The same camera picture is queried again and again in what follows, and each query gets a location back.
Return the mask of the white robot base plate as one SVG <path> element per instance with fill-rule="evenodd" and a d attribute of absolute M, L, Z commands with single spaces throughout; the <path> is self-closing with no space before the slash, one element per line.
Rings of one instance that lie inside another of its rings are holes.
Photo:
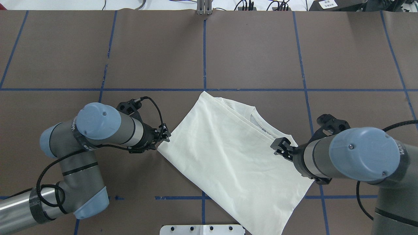
<path fill-rule="evenodd" d="M 246 230 L 238 224 L 215 225 L 167 225 L 160 235 L 245 235 Z"/>

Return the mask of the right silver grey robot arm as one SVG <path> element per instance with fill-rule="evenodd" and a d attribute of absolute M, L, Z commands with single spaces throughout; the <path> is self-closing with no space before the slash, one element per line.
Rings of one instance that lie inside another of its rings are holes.
<path fill-rule="evenodd" d="M 286 137 L 270 146 L 317 183 L 351 179 L 379 188 L 373 235 L 418 233 L 416 146 L 395 140 L 374 127 L 351 128 L 294 147 Z"/>

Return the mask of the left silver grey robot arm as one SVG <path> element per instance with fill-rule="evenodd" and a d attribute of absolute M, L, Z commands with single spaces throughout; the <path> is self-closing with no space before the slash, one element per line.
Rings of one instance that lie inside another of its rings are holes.
<path fill-rule="evenodd" d="M 161 111 L 161 124 L 152 128 L 138 112 L 149 97 L 121 102 L 117 107 L 93 102 L 67 122 L 46 129 L 40 148 L 54 159 L 36 185 L 1 202 L 1 234 L 9 235 L 46 224 L 72 213 L 82 220 L 101 213 L 109 197 L 95 150 L 115 148 L 131 154 L 155 150 L 171 136 Z"/>

